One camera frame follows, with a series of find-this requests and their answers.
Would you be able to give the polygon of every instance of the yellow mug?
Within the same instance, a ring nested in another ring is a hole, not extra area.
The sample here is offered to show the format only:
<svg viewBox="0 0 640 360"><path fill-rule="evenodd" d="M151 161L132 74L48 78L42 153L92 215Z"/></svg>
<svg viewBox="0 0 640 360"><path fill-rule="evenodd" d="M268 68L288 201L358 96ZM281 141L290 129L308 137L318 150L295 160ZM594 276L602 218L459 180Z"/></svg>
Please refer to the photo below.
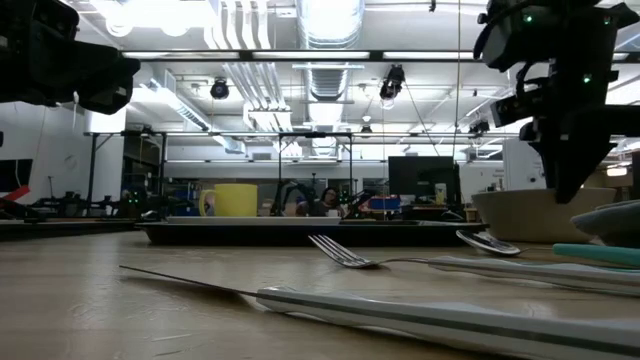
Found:
<svg viewBox="0 0 640 360"><path fill-rule="evenodd" d="M208 194L213 194L215 216L258 216L258 186L251 184L217 184L215 190L200 192L200 216L207 216L204 209Z"/></svg>

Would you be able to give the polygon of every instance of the table surface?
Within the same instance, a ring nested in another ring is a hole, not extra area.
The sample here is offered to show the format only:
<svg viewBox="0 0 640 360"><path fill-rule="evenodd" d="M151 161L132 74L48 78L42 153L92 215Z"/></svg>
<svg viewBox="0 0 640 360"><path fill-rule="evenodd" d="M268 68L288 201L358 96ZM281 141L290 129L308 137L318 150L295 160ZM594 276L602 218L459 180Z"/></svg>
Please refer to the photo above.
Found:
<svg viewBox="0 0 640 360"><path fill-rule="evenodd" d="M362 248L371 259L478 256L470 248ZM525 260L550 260L548 249ZM567 261L567 258L556 258ZM255 291L348 291L409 303L458 301L537 318L640 319L637 298L449 273L420 264L339 267L314 248L150 246L143 232L0 242L6 359L495 359L424 341L266 311L252 299L121 270L142 267Z"/></svg>

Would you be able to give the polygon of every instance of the ventilation duct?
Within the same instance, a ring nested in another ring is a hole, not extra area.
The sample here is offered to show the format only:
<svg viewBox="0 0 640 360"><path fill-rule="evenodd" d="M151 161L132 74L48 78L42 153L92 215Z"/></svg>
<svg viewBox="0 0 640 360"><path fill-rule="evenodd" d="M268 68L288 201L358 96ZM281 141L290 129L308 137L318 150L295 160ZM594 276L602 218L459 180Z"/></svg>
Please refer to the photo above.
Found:
<svg viewBox="0 0 640 360"><path fill-rule="evenodd" d="M364 0L297 0L298 32L301 47L309 50L353 49L358 43L364 17ZM350 70L306 70L307 97L317 104L309 104L312 122L336 126L342 118L348 93ZM313 146L326 149L313 141Z"/></svg>

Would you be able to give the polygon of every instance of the bowl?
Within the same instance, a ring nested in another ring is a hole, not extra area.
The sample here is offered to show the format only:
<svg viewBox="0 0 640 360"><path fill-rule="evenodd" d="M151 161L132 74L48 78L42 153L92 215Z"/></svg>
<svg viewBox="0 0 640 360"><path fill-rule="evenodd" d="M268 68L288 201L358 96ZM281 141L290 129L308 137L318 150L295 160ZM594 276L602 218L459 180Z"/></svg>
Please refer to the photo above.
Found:
<svg viewBox="0 0 640 360"><path fill-rule="evenodd" d="M583 188L568 204L557 204L555 190L534 189L471 196L487 231L502 241L585 243L592 235L578 230L571 218L613 202L614 189Z"/></svg>

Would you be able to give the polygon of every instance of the black tray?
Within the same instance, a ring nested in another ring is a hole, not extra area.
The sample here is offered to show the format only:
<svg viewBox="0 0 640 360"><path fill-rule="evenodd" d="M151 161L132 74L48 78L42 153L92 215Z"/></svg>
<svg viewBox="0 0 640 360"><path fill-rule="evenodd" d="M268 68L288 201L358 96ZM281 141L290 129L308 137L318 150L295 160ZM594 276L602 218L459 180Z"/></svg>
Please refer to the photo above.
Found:
<svg viewBox="0 0 640 360"><path fill-rule="evenodd" d="M43 222L2 224L0 241L79 236L135 230L134 221Z"/></svg>
<svg viewBox="0 0 640 360"><path fill-rule="evenodd" d="M344 246L461 246L456 230L483 231L485 224L397 225L385 223L335 226L227 226L138 224L155 245L312 246L309 235L326 235Z"/></svg>

